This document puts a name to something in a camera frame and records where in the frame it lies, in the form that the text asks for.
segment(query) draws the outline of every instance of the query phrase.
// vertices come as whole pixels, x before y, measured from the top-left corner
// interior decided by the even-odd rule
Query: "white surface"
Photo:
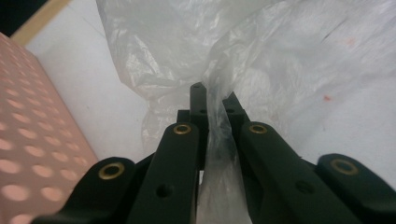
[[[120,83],[94,0],[72,1],[27,46],[64,99],[98,159],[144,158],[147,106]]]

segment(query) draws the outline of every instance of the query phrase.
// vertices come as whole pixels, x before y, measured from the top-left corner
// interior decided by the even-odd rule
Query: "red spot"
[[[332,97],[328,96],[328,95],[324,95],[323,96],[323,100],[329,102],[332,99]]]

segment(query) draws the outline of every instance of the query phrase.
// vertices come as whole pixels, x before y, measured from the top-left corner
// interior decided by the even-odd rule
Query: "crumpled plastic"
[[[120,80],[148,100],[146,152],[207,88],[198,223],[249,223],[231,127],[235,91],[306,160],[342,153],[396,187],[396,3],[390,0],[97,0]]]

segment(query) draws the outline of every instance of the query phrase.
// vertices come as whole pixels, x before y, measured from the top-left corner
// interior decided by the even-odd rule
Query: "dark floor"
[[[0,0],[0,32],[14,34],[47,0]]]

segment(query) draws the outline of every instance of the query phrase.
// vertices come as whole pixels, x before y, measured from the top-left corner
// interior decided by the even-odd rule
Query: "wooden edge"
[[[11,36],[11,39],[25,46],[69,2],[70,0],[49,0]]]

